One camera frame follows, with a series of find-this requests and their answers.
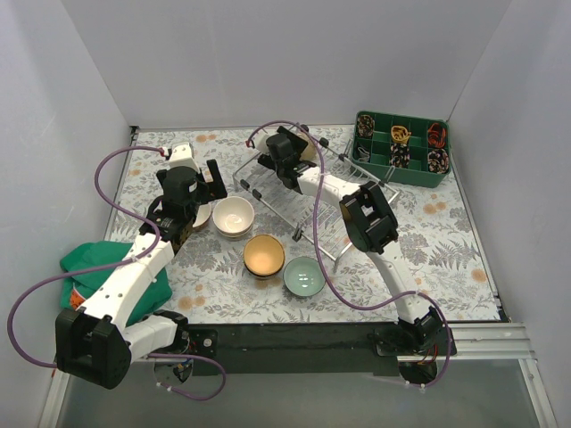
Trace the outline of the olive beige plain bowl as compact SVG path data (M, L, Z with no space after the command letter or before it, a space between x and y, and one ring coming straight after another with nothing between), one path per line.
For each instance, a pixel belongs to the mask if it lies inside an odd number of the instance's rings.
M316 152L315 144L303 132L299 132L297 135L307 143L301 154L301 160L314 162L319 157Z

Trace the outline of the beige floral bowl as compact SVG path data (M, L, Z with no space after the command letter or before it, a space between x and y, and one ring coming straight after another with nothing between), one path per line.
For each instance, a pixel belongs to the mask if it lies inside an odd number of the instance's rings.
M226 239L229 241L237 241L237 240L244 239L248 234L250 234L252 229L253 229L253 226L250 226L247 229L240 231L239 233L232 233L232 234L225 233L220 229L217 229L217 232L223 239Z

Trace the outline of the beige bowl white flower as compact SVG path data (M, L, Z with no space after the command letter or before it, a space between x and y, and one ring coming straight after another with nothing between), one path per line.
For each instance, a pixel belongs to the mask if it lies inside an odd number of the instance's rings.
M228 196L216 204L212 220L217 229L225 233L239 233L252 226L255 218L253 206L239 196Z

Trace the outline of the red ceramic bowl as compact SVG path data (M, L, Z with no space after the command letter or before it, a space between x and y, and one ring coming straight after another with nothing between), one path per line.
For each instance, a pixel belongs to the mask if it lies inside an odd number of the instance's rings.
M209 203L203 204L199 207L196 214L196 219L193 223L193 230L199 231L207 226L211 217L211 205Z

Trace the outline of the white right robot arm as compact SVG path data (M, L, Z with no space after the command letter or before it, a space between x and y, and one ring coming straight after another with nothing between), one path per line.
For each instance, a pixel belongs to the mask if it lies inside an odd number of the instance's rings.
M391 303L396 305L402 348L424 354L435 347L437 336L446 334L446 354L451 354L451 330L437 303L421 292L401 250L398 221L382 191L382 185L369 180L357 184L326 172L323 144L302 126L291 123L306 135L301 138L282 126L272 134L257 134L255 129L246 145L256 149L261 165L273 170L282 184L299 194L314 198L312 213L313 243L319 267L334 296L358 311L373 311ZM373 306L359 306L345 299L330 280L321 259L318 239L319 203L336 208L346 233L357 250L376 266L391 298Z

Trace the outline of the pale green ribbed bowl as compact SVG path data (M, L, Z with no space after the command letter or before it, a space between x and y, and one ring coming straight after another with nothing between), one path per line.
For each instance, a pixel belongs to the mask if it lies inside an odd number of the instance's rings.
M286 289L300 298L318 294L326 284L319 263L309 257L292 259L285 266L283 280Z

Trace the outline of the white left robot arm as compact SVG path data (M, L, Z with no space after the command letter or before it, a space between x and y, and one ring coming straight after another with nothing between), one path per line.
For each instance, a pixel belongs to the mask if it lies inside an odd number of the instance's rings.
M135 360L156 350L172 357L188 350L186 317L157 310L133 325L128 319L192 234L199 208L227 197L218 163L208 160L207 167L209 179L190 160L171 160L168 169L157 172L162 194L151 203L124 265L78 309L65 309L55 320L60 371L113 389Z

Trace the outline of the beige bowl bird motif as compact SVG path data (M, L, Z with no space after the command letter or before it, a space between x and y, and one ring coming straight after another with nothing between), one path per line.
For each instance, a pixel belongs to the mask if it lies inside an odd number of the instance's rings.
M275 275L285 259L283 245L272 235L256 235L244 247L244 264L256 276Z

